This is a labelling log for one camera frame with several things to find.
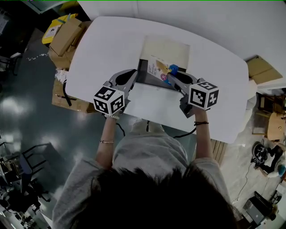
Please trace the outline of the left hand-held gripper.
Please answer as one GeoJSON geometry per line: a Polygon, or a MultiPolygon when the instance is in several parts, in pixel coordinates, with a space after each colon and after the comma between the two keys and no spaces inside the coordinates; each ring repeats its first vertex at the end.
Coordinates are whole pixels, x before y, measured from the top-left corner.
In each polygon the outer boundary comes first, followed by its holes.
{"type": "Polygon", "coordinates": [[[124,111],[130,103],[129,93],[136,82],[138,71],[127,69],[115,73],[109,81],[93,87],[95,110],[105,115],[115,115],[124,111]]]}

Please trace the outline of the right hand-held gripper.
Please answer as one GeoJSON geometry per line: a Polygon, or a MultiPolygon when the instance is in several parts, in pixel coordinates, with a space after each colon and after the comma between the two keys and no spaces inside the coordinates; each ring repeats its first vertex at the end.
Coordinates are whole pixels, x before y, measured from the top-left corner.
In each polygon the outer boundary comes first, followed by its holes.
{"type": "Polygon", "coordinates": [[[177,72],[175,75],[168,74],[167,79],[171,86],[181,94],[180,109],[186,116],[193,116],[193,108],[209,110],[217,104],[219,96],[219,87],[208,81],[197,82],[197,79],[186,73],[177,72]]]}

